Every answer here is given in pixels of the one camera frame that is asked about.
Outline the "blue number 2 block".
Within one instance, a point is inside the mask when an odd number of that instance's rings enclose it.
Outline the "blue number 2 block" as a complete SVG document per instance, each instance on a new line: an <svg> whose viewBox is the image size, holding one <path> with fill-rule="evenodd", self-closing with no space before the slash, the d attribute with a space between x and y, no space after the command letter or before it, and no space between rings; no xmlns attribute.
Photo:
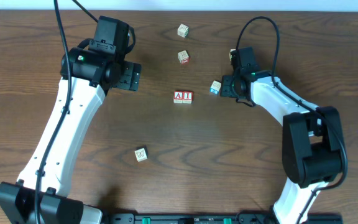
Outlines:
<svg viewBox="0 0 358 224"><path fill-rule="evenodd" d="M221 86L222 86L221 82L214 80L210 86L209 92L213 93L215 95L218 95L219 91L221 89Z"/></svg>

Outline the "red letter I block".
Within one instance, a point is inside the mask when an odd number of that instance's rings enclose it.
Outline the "red letter I block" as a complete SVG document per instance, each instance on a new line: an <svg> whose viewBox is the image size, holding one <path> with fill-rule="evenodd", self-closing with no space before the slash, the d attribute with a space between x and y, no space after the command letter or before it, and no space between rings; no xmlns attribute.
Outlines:
<svg viewBox="0 0 358 224"><path fill-rule="evenodd" d="M193 92L184 91L183 92L183 103L184 104L192 104L193 101Z"/></svg>

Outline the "red letter A block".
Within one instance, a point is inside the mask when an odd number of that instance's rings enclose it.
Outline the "red letter A block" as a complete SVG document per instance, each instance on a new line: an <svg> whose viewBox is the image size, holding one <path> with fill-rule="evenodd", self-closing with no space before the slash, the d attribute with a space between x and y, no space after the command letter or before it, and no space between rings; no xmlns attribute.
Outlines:
<svg viewBox="0 0 358 224"><path fill-rule="evenodd" d="M173 102L177 103L177 104L182 104L183 103L183 92L182 91L175 91L174 92Z"/></svg>

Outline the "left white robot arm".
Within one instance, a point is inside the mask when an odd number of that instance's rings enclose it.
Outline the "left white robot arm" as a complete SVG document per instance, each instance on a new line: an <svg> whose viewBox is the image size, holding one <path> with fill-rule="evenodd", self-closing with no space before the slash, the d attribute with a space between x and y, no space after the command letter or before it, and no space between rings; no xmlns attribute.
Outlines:
<svg viewBox="0 0 358 224"><path fill-rule="evenodd" d="M115 51L72 48L62 60L58 95L42 137L16 183L1 182L11 223L107 223L102 210L68 198L76 159L111 88L136 91L142 67Z"/></svg>

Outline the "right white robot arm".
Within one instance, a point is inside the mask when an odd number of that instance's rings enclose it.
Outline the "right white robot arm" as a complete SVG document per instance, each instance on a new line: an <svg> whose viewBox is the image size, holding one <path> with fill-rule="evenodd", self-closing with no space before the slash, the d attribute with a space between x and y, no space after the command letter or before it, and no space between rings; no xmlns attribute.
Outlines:
<svg viewBox="0 0 358 224"><path fill-rule="evenodd" d="M259 105L282 125L282 166L287 175L280 198L264 223L342 223L339 215L310 215L322 191L339 187L347 154L336 108L309 103L268 70L222 77L221 96Z"/></svg>

